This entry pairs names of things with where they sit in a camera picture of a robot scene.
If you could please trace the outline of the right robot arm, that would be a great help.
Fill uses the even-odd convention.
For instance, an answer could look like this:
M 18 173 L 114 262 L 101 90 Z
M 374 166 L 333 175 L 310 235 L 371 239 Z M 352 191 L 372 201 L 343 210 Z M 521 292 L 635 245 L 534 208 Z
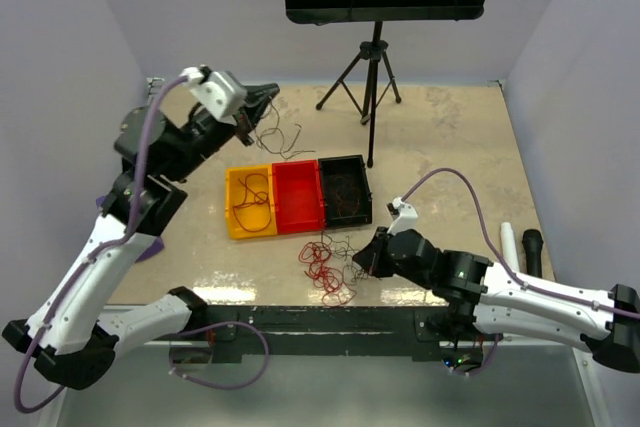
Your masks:
M 453 338 L 521 335 L 587 352 L 612 370 L 639 371 L 639 295 L 629 286 L 591 290 L 510 273 L 486 257 L 441 250 L 413 229 L 379 228 L 353 261 L 372 277 L 399 276 L 445 300 L 442 329 Z

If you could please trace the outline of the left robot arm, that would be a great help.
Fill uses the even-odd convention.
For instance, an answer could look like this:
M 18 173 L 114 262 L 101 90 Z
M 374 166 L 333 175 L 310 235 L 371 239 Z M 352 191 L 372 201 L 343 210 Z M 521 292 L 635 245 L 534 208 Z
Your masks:
M 218 99 L 198 101 L 181 126 L 158 107 L 134 108 L 124 117 L 114 143 L 122 172 L 84 248 L 40 309 L 8 322 L 2 332 L 24 354 L 25 365 L 62 388 L 83 390 L 148 341 L 178 334 L 196 339 L 205 332 L 207 304 L 186 287 L 112 319 L 102 311 L 186 200 L 180 184 L 231 139 L 251 144 L 251 132 L 279 92 L 275 83 L 235 88 L 228 123 L 213 115 L 223 104 Z

